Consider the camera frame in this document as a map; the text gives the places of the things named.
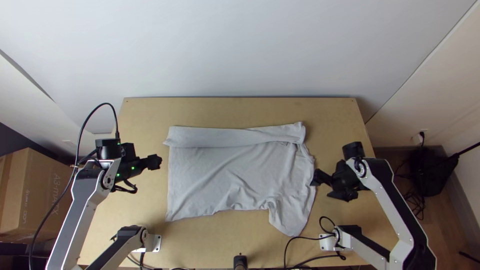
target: wooden table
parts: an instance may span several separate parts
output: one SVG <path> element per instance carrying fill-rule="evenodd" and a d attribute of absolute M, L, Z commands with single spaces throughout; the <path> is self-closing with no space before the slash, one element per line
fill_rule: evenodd
<path fill-rule="evenodd" d="M 112 242 L 123 226 L 146 226 L 162 235 L 160 252 L 147 253 L 144 263 L 158 268 L 232 268 L 233 257 L 242 253 L 252 268 L 283 267 L 284 248 L 289 237 L 269 224 L 267 210 L 222 211 L 213 216 L 165 222 L 167 211 L 169 148 L 163 145 L 170 126 L 244 129 L 284 125 L 302 121 L 306 146 L 316 167 L 331 174 L 343 158 L 342 146 L 363 143 L 365 154 L 373 157 L 364 122 L 354 98 L 126 98 L 118 123 L 122 142 L 135 144 L 137 156 L 158 154 L 161 169 L 145 170 L 132 178 L 137 194 L 110 194 L 97 208 L 78 261 L 90 264 Z M 302 236 L 316 238 L 323 233 L 320 216 L 337 225 L 356 224 L 372 240 L 392 249 L 397 241 L 375 195 L 362 191 L 358 199 L 344 202 L 327 197 L 331 188 L 317 189 L 308 223 Z M 318 241 L 296 239 L 287 251 L 293 266 L 312 257 L 332 254 L 321 251 Z M 311 267 L 366 264 L 353 252 L 310 262 Z M 127 259 L 122 266 L 133 266 Z"/>

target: black cable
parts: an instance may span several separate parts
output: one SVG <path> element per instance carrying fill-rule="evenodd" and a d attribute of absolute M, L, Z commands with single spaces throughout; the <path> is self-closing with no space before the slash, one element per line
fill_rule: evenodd
<path fill-rule="evenodd" d="M 283 268 L 284 269 L 287 268 L 287 248 L 289 247 L 290 242 L 292 240 L 295 240 L 295 239 L 322 240 L 322 239 L 329 238 L 329 237 L 334 237 L 334 236 L 335 236 L 335 234 L 329 234 L 327 236 L 320 237 L 320 238 L 310 238 L 310 237 L 304 237 L 304 236 L 295 236 L 295 237 L 290 238 L 290 240 L 288 240 L 288 242 L 286 243 L 285 250 L 283 252 Z"/>
<path fill-rule="evenodd" d="M 324 258 L 333 258 L 333 257 L 339 257 L 341 260 L 346 260 L 347 257 L 345 257 L 344 255 L 340 254 L 339 251 L 336 251 L 336 255 L 324 255 L 324 256 L 317 256 L 317 257 L 313 257 L 313 258 L 310 258 L 308 260 L 305 260 L 305 261 L 302 261 L 300 263 L 297 263 L 294 267 L 287 267 L 287 248 L 289 247 L 289 244 L 292 240 L 294 239 L 307 239 L 307 240 L 322 240 L 322 239 L 326 239 L 326 238 L 330 238 L 330 237 L 334 237 L 336 234 L 332 231 L 328 231 L 326 230 L 323 225 L 322 225 L 322 220 L 323 219 L 327 219 L 328 221 L 331 222 L 331 224 L 333 225 L 333 229 L 336 230 L 337 232 L 337 235 L 338 235 L 338 239 L 336 241 L 336 244 L 335 244 L 335 247 L 340 247 L 340 248 L 345 248 L 343 246 L 341 246 L 339 244 L 340 242 L 340 232 L 337 228 L 335 228 L 335 223 L 333 222 L 333 220 L 331 220 L 329 217 L 327 216 L 321 216 L 319 219 L 318 219 L 318 223 L 320 224 L 320 228 L 326 233 L 328 234 L 327 236 L 323 236 L 323 237 L 320 237 L 320 238 L 310 238 L 310 237 L 304 237 L 304 236 L 295 236 L 295 237 L 292 237 L 290 238 L 290 240 L 288 240 L 288 242 L 286 243 L 286 246 L 285 246 L 285 250 L 283 252 L 283 270 L 289 270 L 289 269 L 296 269 L 296 268 L 304 268 L 304 269 L 311 269 L 311 267 L 305 267 L 303 266 L 304 264 L 308 263 L 308 262 L 311 262 L 311 261 L 314 261 L 314 260 L 319 260 L 319 259 L 324 259 Z"/>
<path fill-rule="evenodd" d="M 320 224 L 320 228 L 321 228 L 324 232 L 334 235 L 334 231 L 328 231 L 328 230 L 326 230 L 326 229 L 322 226 L 322 220 L 323 220 L 323 219 L 327 219 L 328 221 L 330 221 L 334 228 L 335 228 L 335 223 L 334 223 L 328 216 L 324 216 L 324 215 L 322 215 L 322 216 L 320 217 L 320 219 L 318 220 L 318 223 Z"/>
<path fill-rule="evenodd" d="M 420 134 L 421 136 L 421 145 L 420 145 L 420 149 L 418 150 L 417 154 L 420 155 L 420 153 L 422 152 L 422 149 L 424 148 L 424 144 L 425 144 L 425 132 L 423 131 L 420 131 Z M 397 173 L 399 172 L 400 168 L 403 167 L 405 164 L 407 164 L 407 162 L 410 160 L 411 157 L 405 159 L 401 164 L 400 166 L 398 166 L 395 170 L 395 172 L 393 173 L 394 176 L 400 176 L 400 175 L 397 175 Z"/>
<path fill-rule="evenodd" d="M 149 267 L 140 265 L 140 263 L 138 263 L 138 262 L 136 262 L 134 259 L 130 258 L 130 256 L 127 256 L 126 258 L 129 259 L 130 262 L 132 262 L 132 263 L 135 264 L 136 266 L 140 267 L 140 269 L 153 270 L 153 268 L 149 268 Z"/>
<path fill-rule="evenodd" d="M 140 253 L 140 270 L 143 270 L 143 267 L 144 267 L 144 257 L 145 257 L 145 252 Z"/>
<path fill-rule="evenodd" d="M 295 265 L 293 268 L 300 268 L 302 267 L 304 264 L 306 263 L 309 263 L 311 261 L 315 261 L 315 260 L 319 260 L 319 259 L 325 259 L 325 258 L 333 258 L 333 257 L 339 257 L 341 260 L 345 261 L 347 258 L 343 255 L 340 254 L 340 252 L 336 252 L 335 255 L 324 255 L 324 256 L 318 256 L 318 257 L 313 257 L 313 258 L 310 258 L 306 261 L 302 261 L 301 263 L 298 263 L 297 265 Z"/>
<path fill-rule="evenodd" d="M 70 185 L 72 184 L 73 180 L 74 180 L 74 176 L 75 176 L 75 173 L 77 172 L 78 170 L 78 166 L 79 166 L 79 152 L 80 152 L 80 141 L 82 140 L 82 134 L 84 132 L 84 129 L 85 129 L 85 126 L 87 125 L 87 122 L 89 121 L 90 117 L 92 117 L 92 115 L 95 113 L 96 110 L 98 110 L 98 108 L 104 106 L 104 105 L 108 105 L 111 107 L 112 111 L 113 111 L 113 116 L 115 117 L 115 128 L 116 128 L 116 131 L 115 131 L 115 137 L 117 139 L 120 139 L 120 133 L 119 133 L 119 122 L 117 120 L 117 113 L 115 112 L 115 108 L 112 104 L 110 103 L 102 103 L 100 105 L 98 105 L 97 107 L 95 107 L 91 112 L 90 114 L 88 114 L 88 116 L 86 117 L 85 121 L 83 122 L 83 124 L 81 125 L 81 128 L 80 128 L 80 132 L 78 133 L 78 139 L 76 141 L 76 153 L 75 153 L 75 163 L 73 164 L 74 167 L 73 167 L 73 171 L 71 172 L 71 176 L 70 176 L 70 180 L 68 181 L 68 183 L 66 184 L 66 187 L 65 189 L 63 190 L 63 192 L 60 194 L 60 196 L 56 199 L 56 201 L 52 204 L 50 210 L 48 210 L 48 212 L 46 213 L 45 217 L 42 219 L 42 221 L 40 222 L 40 225 L 38 226 L 38 228 L 36 229 L 35 231 L 35 234 L 33 235 L 33 238 L 31 239 L 31 244 L 30 244 L 30 247 L 28 249 L 28 268 L 30 270 L 33 270 L 32 268 L 32 254 L 33 254 L 33 251 L 34 251 L 34 245 L 35 245 L 35 240 L 37 239 L 38 235 L 39 235 L 39 232 L 40 230 L 42 229 L 42 227 L 44 226 L 45 222 L 47 221 L 47 219 L 49 218 L 50 214 L 52 213 L 52 211 L 55 209 L 55 207 L 57 206 L 57 204 L 60 202 L 60 200 L 63 198 L 63 196 L 65 195 L 65 193 L 67 193 L 67 191 L 69 190 L 69 187 Z"/>

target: black cable bundle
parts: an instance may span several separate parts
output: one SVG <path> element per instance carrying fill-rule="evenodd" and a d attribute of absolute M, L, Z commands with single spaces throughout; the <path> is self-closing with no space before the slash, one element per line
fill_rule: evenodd
<path fill-rule="evenodd" d="M 447 180 L 459 163 L 460 155 L 480 146 L 480 142 L 449 157 L 439 155 L 437 151 L 424 147 L 425 134 L 420 132 L 422 143 L 396 170 L 395 176 L 412 181 L 414 187 L 403 195 L 406 202 L 413 208 L 411 211 L 419 219 L 424 219 L 425 197 L 432 197 L 442 192 Z M 408 162 L 410 173 L 397 174 L 398 170 Z"/>

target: gray t-shirt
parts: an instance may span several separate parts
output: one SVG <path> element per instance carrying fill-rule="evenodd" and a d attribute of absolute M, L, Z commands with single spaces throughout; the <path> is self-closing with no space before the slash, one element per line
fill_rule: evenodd
<path fill-rule="evenodd" d="M 316 189 L 301 122 L 248 129 L 171 126 L 166 221 L 222 210 L 269 210 L 269 222 L 299 235 Z"/>

